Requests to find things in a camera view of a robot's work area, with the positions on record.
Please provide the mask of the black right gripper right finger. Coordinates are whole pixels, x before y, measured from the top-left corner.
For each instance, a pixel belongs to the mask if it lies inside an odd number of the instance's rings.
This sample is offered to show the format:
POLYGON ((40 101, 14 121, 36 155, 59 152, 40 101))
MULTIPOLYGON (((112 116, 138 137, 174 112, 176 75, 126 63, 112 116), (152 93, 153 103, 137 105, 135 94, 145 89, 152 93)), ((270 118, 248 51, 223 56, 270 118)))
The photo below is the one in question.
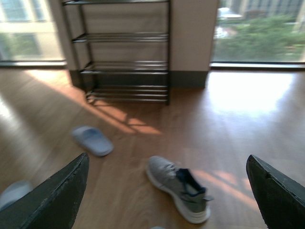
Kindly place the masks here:
POLYGON ((262 218, 269 229, 305 227, 305 187, 259 157, 250 155, 246 172, 262 218))

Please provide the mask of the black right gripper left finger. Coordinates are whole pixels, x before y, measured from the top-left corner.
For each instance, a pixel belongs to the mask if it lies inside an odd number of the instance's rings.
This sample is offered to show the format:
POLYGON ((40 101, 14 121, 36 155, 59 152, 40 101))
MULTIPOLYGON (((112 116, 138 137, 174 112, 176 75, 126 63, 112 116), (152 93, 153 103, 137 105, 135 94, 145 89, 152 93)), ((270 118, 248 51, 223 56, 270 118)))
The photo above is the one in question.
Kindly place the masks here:
POLYGON ((0 212, 2 229, 70 229, 86 189, 89 156, 82 153, 0 212))

